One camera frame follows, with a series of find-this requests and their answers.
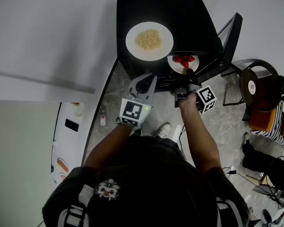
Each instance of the red strawberry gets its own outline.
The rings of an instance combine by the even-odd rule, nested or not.
[[[189,68],[188,61],[181,62],[181,65],[184,66],[185,68]]]
[[[181,63],[181,61],[182,61],[181,56],[175,56],[174,57],[174,62]]]
[[[188,57],[188,62],[193,62],[194,60],[195,60],[195,58],[194,58],[193,56],[190,55],[190,56]]]

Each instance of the sneaker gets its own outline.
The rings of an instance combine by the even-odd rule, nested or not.
[[[247,143],[249,142],[249,134],[246,132],[243,137],[242,137],[242,144],[241,144],[241,148]]]
[[[139,128],[137,130],[134,131],[133,135],[136,135],[136,136],[143,136],[143,133],[142,133],[142,129]]]
[[[170,123],[164,123],[158,128],[155,136],[159,136],[160,138],[164,139],[167,137],[169,131],[171,129],[171,124]]]
[[[246,168],[246,164],[245,164],[246,161],[247,161],[247,157],[244,156],[243,160],[242,160],[241,163],[240,163],[240,165],[241,165],[242,167],[244,167],[244,168]]]

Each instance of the small white plate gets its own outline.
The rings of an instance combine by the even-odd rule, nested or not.
[[[192,61],[192,62],[189,62],[188,65],[189,65],[190,69],[193,69],[193,71],[196,71],[199,67],[200,61],[199,61],[198,56],[193,55],[193,57],[195,58],[195,60]],[[187,74],[187,69],[184,66],[182,66],[181,63],[174,62],[174,60],[172,58],[173,58],[173,56],[167,57],[167,61],[170,65],[170,67],[177,73]]]
[[[161,46],[152,51],[146,51],[135,43],[137,35],[147,29],[156,29],[162,40]],[[155,22],[144,22],[131,28],[131,30],[127,33],[125,43],[128,51],[134,57],[144,61],[156,61],[169,54],[174,45],[174,38],[172,37],[171,32],[162,24]]]

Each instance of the tiled floor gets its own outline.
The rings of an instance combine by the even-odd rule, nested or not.
[[[230,75],[225,78],[218,75],[203,84],[203,86],[211,86],[218,101],[212,110],[202,115],[202,119],[218,145],[222,166],[236,169],[244,176],[248,174],[259,177],[259,174],[249,171],[240,165],[243,159],[243,154],[240,150],[241,138],[244,132],[248,131],[247,124],[241,120],[245,111],[245,104],[228,107],[223,107],[222,105],[227,86],[227,103],[240,100],[238,82],[236,75]],[[121,64],[118,64],[102,101],[102,105],[106,108],[107,125],[100,126],[98,114],[86,156],[116,126],[115,119],[119,116],[121,100],[122,97],[126,97],[129,83],[130,79],[125,70]],[[174,108],[174,97],[170,92],[156,93],[153,97],[153,103],[154,107],[143,123],[144,135],[151,134],[152,131],[156,130],[164,122],[170,122],[173,127],[176,127],[178,124],[183,125],[180,111]],[[181,141],[187,161],[193,164],[185,133],[181,136]],[[276,157],[284,155],[284,149],[281,146],[261,136],[252,138],[251,143],[255,149],[264,153]],[[239,175],[231,175],[229,180],[244,198],[248,198],[247,203],[253,207],[253,215],[256,218],[260,218],[261,211],[264,208],[274,215],[276,204],[264,195],[253,192],[254,186],[251,183]]]

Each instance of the noodles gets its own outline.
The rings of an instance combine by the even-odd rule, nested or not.
[[[162,40],[156,29],[147,29],[137,35],[135,43],[146,51],[152,51],[161,46]]]

